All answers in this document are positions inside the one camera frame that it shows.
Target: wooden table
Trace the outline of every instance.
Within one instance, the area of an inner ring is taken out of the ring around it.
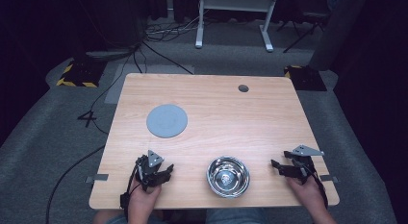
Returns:
[[[239,91],[239,85],[249,91]],[[187,113],[187,128],[176,137],[156,137],[146,127],[146,117],[163,104]],[[151,149],[165,158],[160,171],[174,163],[156,209],[299,206],[270,164],[271,159],[292,164],[283,151],[299,144],[319,149],[288,78],[129,74],[98,170],[109,178],[95,182],[89,204],[118,209],[135,160]],[[225,155],[250,171],[249,188],[238,198],[221,198],[207,183],[208,165]],[[328,174],[322,157],[313,160],[319,175]],[[329,205],[338,204],[333,183],[323,184]]]

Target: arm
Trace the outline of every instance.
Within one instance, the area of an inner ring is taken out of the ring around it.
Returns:
[[[336,223],[331,214],[324,206],[323,198],[321,197],[318,184],[313,177],[309,177],[304,185],[300,185],[297,179],[286,178],[288,185],[292,188],[294,194],[300,203],[312,215],[313,221],[316,224],[320,223]]]
[[[136,187],[132,192],[129,202],[129,223],[146,224],[150,213],[154,209],[156,200],[162,191],[162,186],[153,187],[150,193]]]

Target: person's hand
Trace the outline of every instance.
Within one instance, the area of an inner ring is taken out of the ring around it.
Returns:
[[[128,211],[129,223],[147,223],[149,215],[152,213],[161,191],[162,185],[151,188],[151,191],[149,192],[145,192],[141,186],[136,187],[130,196]]]
[[[308,210],[309,214],[312,215],[316,224],[336,223],[324,206],[319,186],[314,177],[310,176],[304,185],[294,178],[287,177],[286,181],[299,202]]]

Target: metal bowl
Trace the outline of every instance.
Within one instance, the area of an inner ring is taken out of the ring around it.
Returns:
[[[219,196],[235,198],[248,188],[249,171],[238,159],[223,156],[210,163],[207,180],[213,192]]]

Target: white metal stand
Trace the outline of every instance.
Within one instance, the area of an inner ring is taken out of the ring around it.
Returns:
[[[272,16],[273,8],[275,7],[275,2],[276,0],[200,0],[199,22],[195,47],[201,48],[203,46],[204,9],[266,12],[267,18],[265,19],[265,24],[260,25],[260,30],[267,51],[272,52],[273,46],[269,39],[268,26],[270,22],[270,17]]]

